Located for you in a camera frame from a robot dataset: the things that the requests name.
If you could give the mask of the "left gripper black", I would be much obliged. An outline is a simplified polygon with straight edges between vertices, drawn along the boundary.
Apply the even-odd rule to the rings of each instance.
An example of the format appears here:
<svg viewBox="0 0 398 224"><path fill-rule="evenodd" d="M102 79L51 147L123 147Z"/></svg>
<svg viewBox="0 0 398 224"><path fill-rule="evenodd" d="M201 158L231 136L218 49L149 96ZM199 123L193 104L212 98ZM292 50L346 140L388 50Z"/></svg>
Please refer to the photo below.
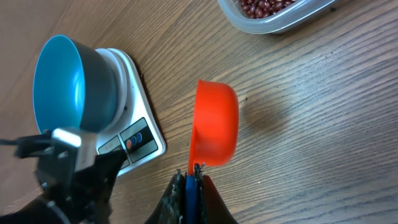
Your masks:
<svg viewBox="0 0 398 224"><path fill-rule="evenodd" d="M74 152L49 149L34 156L44 192L33 201L31 223L109 223L111 193L127 159L124 151L97 155L93 165L79 171Z"/></svg>

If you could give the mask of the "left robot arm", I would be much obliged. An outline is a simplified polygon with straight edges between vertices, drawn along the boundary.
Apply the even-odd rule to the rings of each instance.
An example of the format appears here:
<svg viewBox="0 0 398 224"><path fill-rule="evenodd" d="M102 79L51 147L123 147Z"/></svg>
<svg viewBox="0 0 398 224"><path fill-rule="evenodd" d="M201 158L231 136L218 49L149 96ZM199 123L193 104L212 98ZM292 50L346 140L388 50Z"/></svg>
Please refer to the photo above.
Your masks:
<svg viewBox="0 0 398 224"><path fill-rule="evenodd" d="M109 223L110 197L119 170L127 159L124 151L97 155L92 166L57 184L1 223Z"/></svg>

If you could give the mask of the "orange measuring scoop blue handle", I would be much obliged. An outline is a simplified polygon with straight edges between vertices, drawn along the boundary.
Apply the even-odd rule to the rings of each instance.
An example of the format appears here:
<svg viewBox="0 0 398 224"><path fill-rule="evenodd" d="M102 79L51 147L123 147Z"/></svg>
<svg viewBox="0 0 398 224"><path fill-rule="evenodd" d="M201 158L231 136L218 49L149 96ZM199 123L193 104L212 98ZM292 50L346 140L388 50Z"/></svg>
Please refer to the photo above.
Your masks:
<svg viewBox="0 0 398 224"><path fill-rule="evenodd" d="M235 91L225 83L199 80L185 184L185 223L197 223L198 187L195 164L223 166L234 156L239 106Z"/></svg>

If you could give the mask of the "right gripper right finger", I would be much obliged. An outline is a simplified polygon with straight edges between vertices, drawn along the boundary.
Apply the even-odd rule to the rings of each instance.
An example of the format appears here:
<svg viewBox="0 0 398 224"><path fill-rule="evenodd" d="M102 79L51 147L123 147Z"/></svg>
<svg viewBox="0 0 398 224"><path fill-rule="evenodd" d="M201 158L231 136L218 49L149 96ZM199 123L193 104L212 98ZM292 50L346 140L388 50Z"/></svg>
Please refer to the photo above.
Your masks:
<svg viewBox="0 0 398 224"><path fill-rule="evenodd" d="M211 178L208 175L203 175L201 165L195 164L194 176L198 187L197 223L238 224Z"/></svg>

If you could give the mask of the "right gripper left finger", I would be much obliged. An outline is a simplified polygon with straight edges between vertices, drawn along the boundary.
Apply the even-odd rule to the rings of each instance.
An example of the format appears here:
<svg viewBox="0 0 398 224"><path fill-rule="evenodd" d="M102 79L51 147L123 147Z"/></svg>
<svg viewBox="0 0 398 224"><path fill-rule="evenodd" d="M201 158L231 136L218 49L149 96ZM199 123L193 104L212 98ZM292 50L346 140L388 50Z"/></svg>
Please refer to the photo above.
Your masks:
<svg viewBox="0 0 398 224"><path fill-rule="evenodd" d="M172 176L154 212L149 217L151 224L182 224L185 215L186 176L178 170Z"/></svg>

